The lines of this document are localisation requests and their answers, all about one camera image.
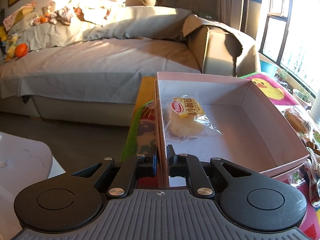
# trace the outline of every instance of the yellow label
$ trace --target yellow label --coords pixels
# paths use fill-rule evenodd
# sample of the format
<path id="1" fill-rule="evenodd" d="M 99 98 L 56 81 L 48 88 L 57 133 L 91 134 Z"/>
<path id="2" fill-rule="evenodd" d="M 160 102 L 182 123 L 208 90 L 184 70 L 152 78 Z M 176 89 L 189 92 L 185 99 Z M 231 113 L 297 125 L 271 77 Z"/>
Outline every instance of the yellow label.
<path id="1" fill-rule="evenodd" d="M 171 108 L 180 117 L 195 116 L 197 114 L 204 114 L 201 105 L 191 98 L 174 98 L 171 103 Z"/>

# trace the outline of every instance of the sofa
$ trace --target sofa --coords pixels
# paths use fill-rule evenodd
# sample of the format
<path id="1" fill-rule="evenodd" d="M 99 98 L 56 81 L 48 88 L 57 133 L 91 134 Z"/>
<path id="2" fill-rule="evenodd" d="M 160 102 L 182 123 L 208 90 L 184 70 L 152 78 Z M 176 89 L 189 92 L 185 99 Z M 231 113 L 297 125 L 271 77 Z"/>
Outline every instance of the sofa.
<path id="1" fill-rule="evenodd" d="M 19 35 L 31 51 L 0 65 L 0 111 L 44 119 L 129 126 L 143 76 L 260 70 L 251 37 L 178 8 L 119 8 L 100 25 L 76 18 Z"/>

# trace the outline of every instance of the food package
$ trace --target food package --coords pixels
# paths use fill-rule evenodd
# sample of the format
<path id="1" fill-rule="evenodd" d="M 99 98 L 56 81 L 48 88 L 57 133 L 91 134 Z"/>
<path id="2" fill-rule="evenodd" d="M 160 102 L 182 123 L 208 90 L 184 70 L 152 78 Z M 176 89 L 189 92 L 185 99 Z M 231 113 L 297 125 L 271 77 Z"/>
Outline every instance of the food package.
<path id="1" fill-rule="evenodd" d="M 172 98 L 166 105 L 164 129 L 169 140 L 185 141 L 201 136 L 221 135 L 206 116 L 197 95 Z"/>
<path id="2" fill-rule="evenodd" d="M 320 155 L 320 131 L 309 114 L 299 111 L 294 106 L 282 111 L 289 124 L 295 130 L 303 143 L 313 152 Z"/>
<path id="3" fill-rule="evenodd" d="M 312 125 L 309 121 L 305 120 L 301 113 L 294 108 L 285 110 L 284 117 L 287 119 L 292 128 L 301 136 L 308 138 L 312 131 Z"/>

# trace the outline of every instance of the sofa armrest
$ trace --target sofa armrest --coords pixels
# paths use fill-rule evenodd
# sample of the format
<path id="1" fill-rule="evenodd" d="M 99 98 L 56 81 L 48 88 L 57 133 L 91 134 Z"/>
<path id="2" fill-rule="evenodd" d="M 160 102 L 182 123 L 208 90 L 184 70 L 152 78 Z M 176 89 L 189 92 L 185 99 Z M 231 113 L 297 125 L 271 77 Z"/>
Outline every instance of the sofa armrest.
<path id="1" fill-rule="evenodd" d="M 188 35 L 188 48 L 203 74 L 240 77 L 260 71 L 255 40 L 245 33 L 236 38 L 222 28 L 202 25 Z"/>
<path id="2" fill-rule="evenodd" d="M 203 74 L 233 76 L 234 58 L 224 45 L 234 36 L 214 26 L 201 26 L 188 37 L 188 48 L 194 54 Z"/>

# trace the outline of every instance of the bread roll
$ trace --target bread roll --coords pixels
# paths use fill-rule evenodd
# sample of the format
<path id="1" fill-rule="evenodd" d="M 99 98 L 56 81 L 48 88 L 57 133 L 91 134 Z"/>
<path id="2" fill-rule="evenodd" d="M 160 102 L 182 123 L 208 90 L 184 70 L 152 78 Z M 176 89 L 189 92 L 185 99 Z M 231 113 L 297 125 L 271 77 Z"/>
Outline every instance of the bread roll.
<path id="1" fill-rule="evenodd" d="M 180 117 L 171 107 L 168 109 L 171 133 L 178 137 L 195 136 L 202 132 L 204 126 L 195 121 L 201 115 Z"/>
<path id="2" fill-rule="evenodd" d="M 302 134 L 311 132 L 311 124 L 305 121 L 297 111 L 288 109 L 284 112 L 284 116 L 296 132 Z"/>

